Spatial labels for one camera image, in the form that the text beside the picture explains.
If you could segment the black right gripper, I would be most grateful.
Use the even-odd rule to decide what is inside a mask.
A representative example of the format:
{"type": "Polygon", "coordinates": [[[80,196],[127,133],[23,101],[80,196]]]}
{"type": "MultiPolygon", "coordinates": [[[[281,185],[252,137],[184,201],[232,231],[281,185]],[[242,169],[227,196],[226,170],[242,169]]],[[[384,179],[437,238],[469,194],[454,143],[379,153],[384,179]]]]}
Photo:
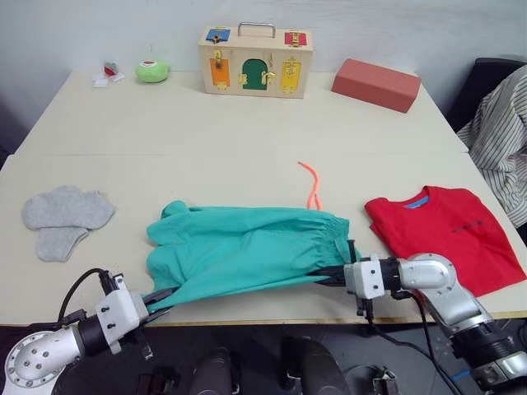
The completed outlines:
{"type": "Polygon", "coordinates": [[[308,276],[321,277],[326,276],[323,280],[318,280],[316,283],[322,286],[346,286],[347,293],[354,295],[356,298],[357,315],[365,319],[373,319],[373,303],[371,300],[360,297],[352,285],[353,275],[352,269],[357,262],[357,253],[355,250],[355,240],[349,239],[347,246],[350,253],[351,262],[344,266],[329,266],[315,269],[308,273],[308,276]]]}

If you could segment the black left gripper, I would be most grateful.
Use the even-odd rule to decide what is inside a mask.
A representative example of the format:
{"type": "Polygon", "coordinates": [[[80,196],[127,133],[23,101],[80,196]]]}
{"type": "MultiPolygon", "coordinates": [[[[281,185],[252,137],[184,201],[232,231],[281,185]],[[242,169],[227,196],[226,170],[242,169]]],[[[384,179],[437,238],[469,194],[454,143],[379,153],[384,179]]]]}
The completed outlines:
{"type": "MultiPolygon", "coordinates": [[[[158,303],[161,300],[164,300],[174,294],[179,288],[178,287],[171,287],[171,288],[165,288],[162,290],[158,290],[155,292],[152,292],[151,294],[144,295],[142,297],[142,301],[144,302],[145,306],[152,303],[158,303]]],[[[140,346],[142,357],[144,360],[150,360],[153,357],[152,349],[148,343],[147,338],[144,334],[144,325],[145,322],[152,322],[159,317],[168,314],[171,311],[171,307],[164,308],[164,309],[158,309],[152,313],[146,312],[146,316],[144,318],[140,319],[139,327],[138,327],[138,345],[140,346]]]]}

